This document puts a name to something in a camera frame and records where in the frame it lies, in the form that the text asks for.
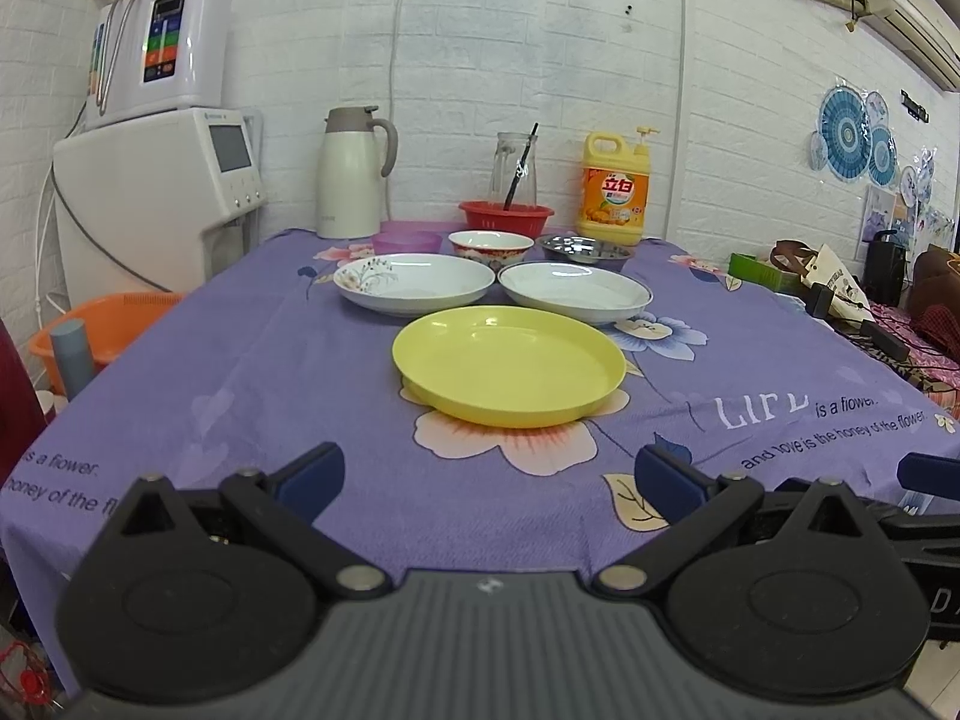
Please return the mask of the white water purifier unit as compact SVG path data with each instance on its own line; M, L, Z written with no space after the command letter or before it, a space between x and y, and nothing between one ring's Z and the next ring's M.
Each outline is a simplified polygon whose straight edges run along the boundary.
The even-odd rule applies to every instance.
M89 49L85 127L223 101L231 0L116 0Z

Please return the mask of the green box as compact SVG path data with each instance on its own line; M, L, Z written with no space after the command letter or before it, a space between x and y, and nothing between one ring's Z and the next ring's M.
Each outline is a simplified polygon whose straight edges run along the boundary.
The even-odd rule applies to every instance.
M727 273L731 277L742 281L758 284L770 289L773 293L799 294L802 283L792 271L784 271L766 260L757 259L754 255L734 254L729 257Z

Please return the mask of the white floral ceramic plate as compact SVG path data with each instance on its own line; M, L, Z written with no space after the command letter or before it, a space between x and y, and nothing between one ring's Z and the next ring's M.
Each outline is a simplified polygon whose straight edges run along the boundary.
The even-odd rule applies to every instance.
M334 273L354 305L391 317L421 317L471 305L493 286L483 263L441 254L392 254L343 265Z

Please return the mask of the white water dispenser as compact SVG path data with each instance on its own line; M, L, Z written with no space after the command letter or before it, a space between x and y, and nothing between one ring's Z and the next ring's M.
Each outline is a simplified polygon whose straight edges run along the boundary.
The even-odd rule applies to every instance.
M267 203L239 110L171 110L53 147L68 300L189 293L256 245Z

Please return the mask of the clear glass jar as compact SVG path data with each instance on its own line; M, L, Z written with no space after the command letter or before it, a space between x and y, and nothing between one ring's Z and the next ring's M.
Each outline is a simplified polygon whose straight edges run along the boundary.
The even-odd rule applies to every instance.
M495 202L505 203L505 195L511 184L517 161L523 154L527 135L529 134L524 132L500 132L496 135L490 181L490 197ZM530 152L527 176L517 187L516 197L514 197L514 201L521 205L537 205L537 167L535 167L537 140L539 135L535 138Z

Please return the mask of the red patterned ceramic bowl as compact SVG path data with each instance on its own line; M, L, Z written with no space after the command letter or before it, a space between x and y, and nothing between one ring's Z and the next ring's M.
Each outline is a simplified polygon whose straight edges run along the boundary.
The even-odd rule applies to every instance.
M503 231L455 231L448 241L457 257L483 263L493 271L521 263L535 245L523 234Z

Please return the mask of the beige printed bag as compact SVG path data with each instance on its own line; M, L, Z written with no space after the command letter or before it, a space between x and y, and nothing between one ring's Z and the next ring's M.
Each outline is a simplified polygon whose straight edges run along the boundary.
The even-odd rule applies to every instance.
M823 244L804 260L800 281L807 288L822 286L832 293L830 316L851 323L874 320L866 293L829 245Z

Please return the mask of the red plastic basket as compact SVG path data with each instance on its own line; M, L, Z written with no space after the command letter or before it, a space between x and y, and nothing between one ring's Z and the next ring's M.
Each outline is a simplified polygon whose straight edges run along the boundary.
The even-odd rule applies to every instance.
M544 232L545 224L555 215L548 206L521 205L512 202L509 208L503 202L467 200L459 203L469 229L521 234L535 239Z

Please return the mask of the orange plastic basin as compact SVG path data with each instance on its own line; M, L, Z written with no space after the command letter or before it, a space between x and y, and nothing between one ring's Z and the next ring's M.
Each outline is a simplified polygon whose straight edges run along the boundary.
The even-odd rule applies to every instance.
M52 328L70 319L85 322L94 369L102 371L184 298L184 293L116 293L86 301L41 328L29 340L29 352L43 363L50 390L63 395L65 388L50 339Z

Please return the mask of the stainless steel bowl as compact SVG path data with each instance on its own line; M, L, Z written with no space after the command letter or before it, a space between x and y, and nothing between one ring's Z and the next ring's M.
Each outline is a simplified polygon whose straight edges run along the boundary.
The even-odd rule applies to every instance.
M602 270L622 271L626 262L633 257L630 247L571 234L540 236L537 244L548 260L594 266Z

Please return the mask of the purple plastic bowl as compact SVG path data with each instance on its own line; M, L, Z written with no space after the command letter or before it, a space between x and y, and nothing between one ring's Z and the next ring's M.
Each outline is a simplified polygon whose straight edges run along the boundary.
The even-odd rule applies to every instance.
M376 255L438 254L443 245L443 236L438 232L423 229L400 229L381 231L373 236Z

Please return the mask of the white air conditioner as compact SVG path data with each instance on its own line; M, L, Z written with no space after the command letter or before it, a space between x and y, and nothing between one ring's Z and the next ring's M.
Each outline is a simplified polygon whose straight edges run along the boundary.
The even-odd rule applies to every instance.
M862 20L926 73L958 91L958 26L935 0L856 0Z

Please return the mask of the yellow plastic plate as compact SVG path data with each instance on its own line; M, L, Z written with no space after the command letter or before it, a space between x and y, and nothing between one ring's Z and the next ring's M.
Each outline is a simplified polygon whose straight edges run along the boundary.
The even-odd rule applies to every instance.
M398 332L392 359L421 403L503 429L563 426L594 415L626 377L622 351L596 328L507 305L421 317Z

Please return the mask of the blue paper fan decoration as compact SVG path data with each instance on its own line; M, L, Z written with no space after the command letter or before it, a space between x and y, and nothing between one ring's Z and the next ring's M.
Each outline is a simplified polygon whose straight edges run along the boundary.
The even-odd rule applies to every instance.
M830 171L844 182L861 179L871 159L866 101L848 85L833 86L818 110L817 132Z

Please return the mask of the black container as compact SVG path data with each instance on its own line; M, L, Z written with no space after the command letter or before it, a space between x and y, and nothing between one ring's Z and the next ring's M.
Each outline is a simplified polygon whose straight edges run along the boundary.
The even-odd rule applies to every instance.
M895 229L884 229L874 234L867 245L862 280L867 299L889 307L900 304L907 270L907 249L896 242L895 234Z

